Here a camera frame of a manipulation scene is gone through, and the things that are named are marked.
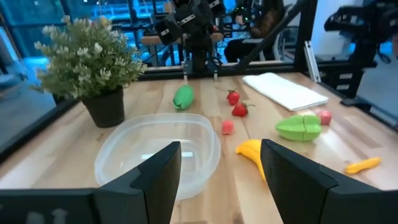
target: person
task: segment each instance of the person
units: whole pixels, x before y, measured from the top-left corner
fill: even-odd
[[[247,38],[259,39],[264,38],[284,17],[284,10],[277,9],[277,7],[270,6],[269,10],[263,15],[263,17],[254,23],[254,26],[250,27],[250,31],[247,36],[242,39],[230,40],[224,49],[224,55],[228,62],[238,62],[238,59],[248,55],[257,44],[243,43]],[[237,24],[243,26],[242,16],[236,16],[235,21]],[[267,46],[264,49],[264,55],[266,60],[274,60],[272,53],[272,45]]]

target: potted plant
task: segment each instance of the potted plant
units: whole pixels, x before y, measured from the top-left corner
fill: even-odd
[[[111,21],[62,19],[66,28],[46,26],[43,33],[51,45],[35,43],[48,58],[46,69],[37,71],[40,83],[33,89],[55,96],[79,99],[95,125],[112,127],[124,121],[123,88],[144,73],[140,52],[127,37],[111,30]]]

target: red toy fruit piece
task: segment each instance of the red toy fruit piece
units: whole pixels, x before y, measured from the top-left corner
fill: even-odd
[[[331,121],[331,112],[327,110],[321,110],[317,113],[317,116],[321,119],[321,125],[329,125]]]
[[[229,105],[234,106],[239,102],[240,97],[241,95],[235,90],[228,90],[228,96],[226,96],[226,99],[228,100]]]
[[[232,110],[232,115],[240,116],[240,117],[244,117],[244,116],[248,115],[248,113],[249,113],[248,106],[254,106],[254,105],[247,105],[245,103],[237,103],[235,105],[234,109]]]
[[[234,132],[234,122],[231,120],[223,121],[223,124],[221,127],[221,133],[222,134],[232,134],[233,132]]]

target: red strawberry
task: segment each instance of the red strawberry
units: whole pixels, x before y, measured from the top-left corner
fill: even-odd
[[[248,106],[254,106],[254,105],[247,105],[245,103],[238,103],[235,105],[234,109],[232,110],[232,115],[233,116],[240,116],[244,117],[248,115]]]
[[[228,100],[229,105],[233,106],[239,102],[240,97],[241,95],[235,90],[228,90],[228,96],[226,96],[226,99]]]

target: pink toy fruit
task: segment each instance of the pink toy fruit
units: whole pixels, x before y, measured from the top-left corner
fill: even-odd
[[[232,134],[234,132],[234,122],[230,120],[223,121],[221,133]]]
[[[329,125],[331,121],[331,112],[327,110],[321,110],[317,113],[321,119],[321,125]]]

